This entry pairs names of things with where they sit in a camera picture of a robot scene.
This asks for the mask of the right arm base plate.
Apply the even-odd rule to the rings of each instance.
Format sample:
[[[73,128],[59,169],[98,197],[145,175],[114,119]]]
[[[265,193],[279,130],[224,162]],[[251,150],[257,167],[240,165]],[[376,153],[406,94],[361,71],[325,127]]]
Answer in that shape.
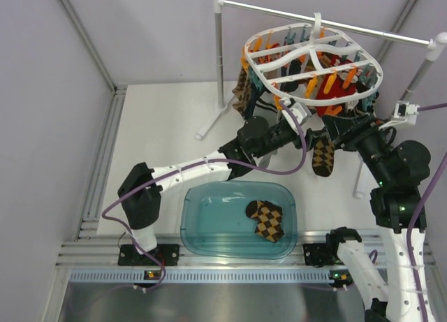
[[[307,243],[302,247],[305,265],[322,268],[342,264],[336,253],[326,243]]]

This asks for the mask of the white oval clip hanger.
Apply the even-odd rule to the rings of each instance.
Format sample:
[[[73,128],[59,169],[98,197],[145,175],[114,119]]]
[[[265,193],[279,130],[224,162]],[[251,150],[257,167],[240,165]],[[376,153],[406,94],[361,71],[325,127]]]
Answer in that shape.
[[[252,36],[241,62],[277,98],[312,107],[357,102],[375,95],[383,81],[379,62],[339,29],[295,23]]]

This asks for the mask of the brown argyle sock front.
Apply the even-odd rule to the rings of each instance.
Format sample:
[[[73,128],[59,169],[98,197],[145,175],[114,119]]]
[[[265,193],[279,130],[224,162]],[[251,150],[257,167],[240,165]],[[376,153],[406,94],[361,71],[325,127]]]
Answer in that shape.
[[[320,139],[313,148],[312,170],[319,177],[329,177],[335,164],[335,145],[328,139]]]

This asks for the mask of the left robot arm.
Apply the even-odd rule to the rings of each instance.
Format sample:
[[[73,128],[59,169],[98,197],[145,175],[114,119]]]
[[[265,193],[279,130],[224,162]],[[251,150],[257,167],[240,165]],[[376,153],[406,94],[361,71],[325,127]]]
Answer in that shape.
[[[315,137],[316,132],[297,130],[287,118],[271,126],[255,116],[248,118],[234,139],[197,161],[161,168],[136,164],[117,191],[135,245],[133,255],[143,264],[156,260],[154,224],[170,196],[206,182],[234,180],[253,170],[268,172],[268,166],[259,163],[264,156],[289,143],[307,152]]]

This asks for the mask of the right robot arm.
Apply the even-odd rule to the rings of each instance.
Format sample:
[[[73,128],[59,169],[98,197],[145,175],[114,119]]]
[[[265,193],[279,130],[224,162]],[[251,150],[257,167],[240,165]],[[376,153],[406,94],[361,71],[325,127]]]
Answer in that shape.
[[[336,149],[357,153],[378,184],[369,204],[383,243],[387,277],[381,276],[354,229],[331,230],[326,256],[346,266],[361,295],[366,321],[434,321],[423,257],[430,193],[419,191],[430,175],[429,150],[415,140],[393,145],[397,129],[374,115],[325,115],[322,120]]]

